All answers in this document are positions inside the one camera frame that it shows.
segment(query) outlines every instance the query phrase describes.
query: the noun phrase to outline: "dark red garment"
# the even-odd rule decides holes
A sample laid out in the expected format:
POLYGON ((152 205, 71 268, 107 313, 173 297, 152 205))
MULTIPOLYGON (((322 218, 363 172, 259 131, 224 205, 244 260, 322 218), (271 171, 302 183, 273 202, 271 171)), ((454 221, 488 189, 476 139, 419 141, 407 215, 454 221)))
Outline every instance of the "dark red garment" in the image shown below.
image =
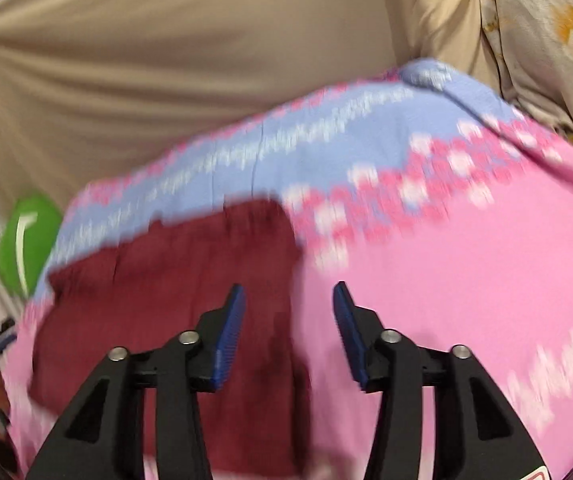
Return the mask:
MULTIPOLYGON (((308 379, 291 344, 291 279, 300 258, 291 224, 269 200, 173 226, 151 224, 50 275, 55 306, 36 338, 31 397, 59 414, 106 353, 157 348, 241 283, 247 309, 231 375, 201 394, 212 469, 298 474, 308 442, 308 379)), ((154 454, 154 403, 144 447, 154 454)))

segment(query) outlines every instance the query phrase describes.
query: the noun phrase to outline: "beige cloth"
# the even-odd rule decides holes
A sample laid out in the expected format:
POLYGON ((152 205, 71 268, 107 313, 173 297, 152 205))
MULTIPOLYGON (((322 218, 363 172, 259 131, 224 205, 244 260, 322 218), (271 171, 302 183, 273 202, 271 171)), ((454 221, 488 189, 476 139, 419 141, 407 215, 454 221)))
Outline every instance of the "beige cloth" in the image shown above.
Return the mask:
POLYGON ((573 0, 481 0, 504 98, 573 132, 573 0))
POLYGON ((419 56, 499 88, 479 0, 0 0, 0 206, 419 56))

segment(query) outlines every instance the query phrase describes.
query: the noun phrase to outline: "dark sleeve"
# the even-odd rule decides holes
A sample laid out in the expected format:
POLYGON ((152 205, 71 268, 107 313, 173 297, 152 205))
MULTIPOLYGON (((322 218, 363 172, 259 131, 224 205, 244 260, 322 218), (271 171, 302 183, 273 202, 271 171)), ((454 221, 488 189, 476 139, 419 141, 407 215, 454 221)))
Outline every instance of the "dark sleeve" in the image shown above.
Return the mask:
POLYGON ((15 450, 9 437, 6 440, 0 440, 0 465, 10 473, 18 472, 18 461, 15 457, 15 450))

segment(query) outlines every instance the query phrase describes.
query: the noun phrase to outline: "metal screw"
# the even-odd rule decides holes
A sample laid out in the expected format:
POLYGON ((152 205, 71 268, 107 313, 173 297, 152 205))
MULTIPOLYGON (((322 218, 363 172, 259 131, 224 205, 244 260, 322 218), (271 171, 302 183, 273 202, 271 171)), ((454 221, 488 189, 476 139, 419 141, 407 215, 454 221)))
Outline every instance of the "metal screw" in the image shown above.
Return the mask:
POLYGON ((453 347, 453 355, 458 359, 468 359, 471 357, 471 351, 468 346, 456 345, 453 347))
POLYGON ((193 345, 194 343, 197 343, 200 340, 200 335, 198 332, 195 332, 194 330, 187 330, 186 332, 182 332, 180 334, 179 339, 182 345, 193 345))
POLYGON ((380 337, 386 343, 399 343, 402 341, 402 334, 397 330, 385 330, 380 334, 380 337))
POLYGON ((111 361, 122 361, 126 359, 127 355, 128 350, 126 348, 123 346, 116 346, 108 353, 108 358, 111 359, 111 361))

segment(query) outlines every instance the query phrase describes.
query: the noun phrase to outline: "maroon cloth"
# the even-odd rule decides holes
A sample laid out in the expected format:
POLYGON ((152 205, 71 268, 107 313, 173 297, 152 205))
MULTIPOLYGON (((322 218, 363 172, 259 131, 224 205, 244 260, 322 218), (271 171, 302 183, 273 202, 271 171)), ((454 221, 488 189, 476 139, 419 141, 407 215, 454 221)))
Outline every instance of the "maroon cloth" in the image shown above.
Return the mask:
MULTIPOLYGON (((208 456, 214 470, 298 474, 309 409, 308 379, 290 338, 299 258, 281 206, 255 200, 173 226, 154 222, 131 242, 53 272, 56 304, 36 338, 32 399, 61 413, 111 348, 157 348, 241 283, 247 309, 230 378, 199 397, 208 456)), ((154 454, 153 396, 144 447, 154 454)))

